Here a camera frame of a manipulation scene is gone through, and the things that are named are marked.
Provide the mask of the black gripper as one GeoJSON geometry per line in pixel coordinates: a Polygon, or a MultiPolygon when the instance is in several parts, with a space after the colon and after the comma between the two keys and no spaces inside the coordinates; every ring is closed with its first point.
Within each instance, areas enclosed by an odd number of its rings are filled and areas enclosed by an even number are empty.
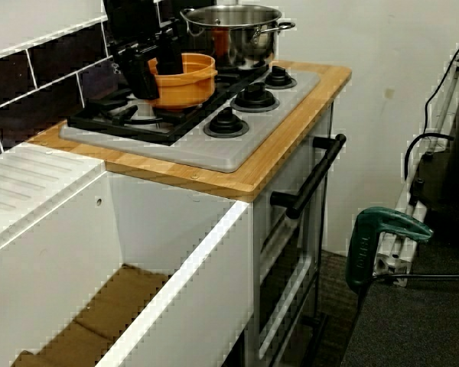
{"type": "Polygon", "coordinates": [[[137,99],[155,100],[158,85],[148,65],[156,58],[158,74],[183,74],[179,19],[160,22],[157,15],[108,15],[109,53],[137,99]]]}

